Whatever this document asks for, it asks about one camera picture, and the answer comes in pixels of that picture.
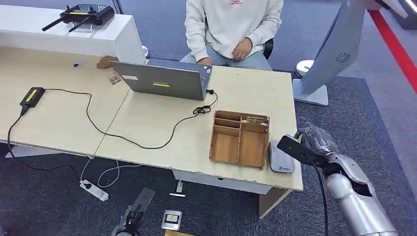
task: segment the hand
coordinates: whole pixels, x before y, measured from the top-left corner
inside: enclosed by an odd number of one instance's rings
[[[213,65],[213,62],[211,61],[210,58],[200,59],[197,63],[201,65]]]
[[[241,60],[247,55],[249,55],[252,50],[252,40],[246,37],[242,42],[240,42],[232,52],[233,61]]]

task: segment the power adapter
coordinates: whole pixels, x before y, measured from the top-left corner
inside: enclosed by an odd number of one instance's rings
[[[20,116],[23,116],[29,108],[35,107],[43,94],[45,93],[45,89],[42,87],[31,87],[29,92],[25,95],[23,100],[20,102],[22,106],[22,111],[20,112]]]

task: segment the yellow sticker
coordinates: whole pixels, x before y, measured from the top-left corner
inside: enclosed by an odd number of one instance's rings
[[[161,87],[170,87],[167,84],[160,84],[160,83],[153,83],[153,85],[155,85],[155,86],[161,86]]]
[[[26,102],[29,102],[30,99],[35,95],[37,89],[35,89],[34,91],[32,91],[32,93],[29,95],[29,97],[26,99]]]
[[[187,235],[187,234],[183,234],[183,233],[180,233],[180,232],[166,230],[165,231],[165,236],[193,236],[193,235]]]

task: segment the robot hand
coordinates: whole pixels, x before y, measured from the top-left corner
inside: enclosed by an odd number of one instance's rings
[[[308,124],[295,138],[283,136],[277,147],[302,164],[323,170],[326,188],[353,235],[398,235],[366,174],[353,159],[336,153],[337,147],[326,131]]]

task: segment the plastic wrap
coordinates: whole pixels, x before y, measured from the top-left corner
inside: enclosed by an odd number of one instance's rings
[[[304,117],[297,120],[298,132],[302,135],[302,143],[317,154],[326,155],[339,153],[339,148],[327,131],[307,122]]]

